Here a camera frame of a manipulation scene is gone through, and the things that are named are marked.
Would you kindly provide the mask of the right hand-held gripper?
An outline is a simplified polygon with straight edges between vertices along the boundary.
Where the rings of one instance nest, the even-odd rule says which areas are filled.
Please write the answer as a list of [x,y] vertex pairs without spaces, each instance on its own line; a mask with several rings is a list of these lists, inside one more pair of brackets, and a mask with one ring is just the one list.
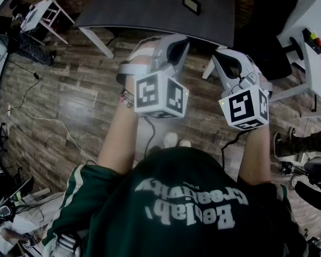
[[212,61],[224,89],[219,105],[228,125],[238,130],[268,125],[269,92],[262,88],[268,81],[261,73],[252,72],[249,57],[233,49],[219,49],[213,52]]

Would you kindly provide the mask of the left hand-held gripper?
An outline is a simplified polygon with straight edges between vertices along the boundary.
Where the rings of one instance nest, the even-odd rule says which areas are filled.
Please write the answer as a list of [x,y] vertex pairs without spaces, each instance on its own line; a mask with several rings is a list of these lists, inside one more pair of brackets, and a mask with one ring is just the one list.
[[134,77],[134,111],[153,118],[183,118],[186,113],[189,90],[174,78],[184,66],[189,50],[188,38],[169,34],[161,38],[156,48],[164,61],[159,66],[157,58],[151,57],[145,67],[146,74]]

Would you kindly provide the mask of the person's left hand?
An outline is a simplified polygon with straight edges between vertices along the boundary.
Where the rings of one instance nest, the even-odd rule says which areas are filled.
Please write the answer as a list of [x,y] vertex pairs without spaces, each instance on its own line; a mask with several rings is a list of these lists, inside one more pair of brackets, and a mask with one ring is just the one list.
[[148,41],[139,45],[137,49],[130,55],[129,62],[131,64],[148,65],[158,44],[159,40]]

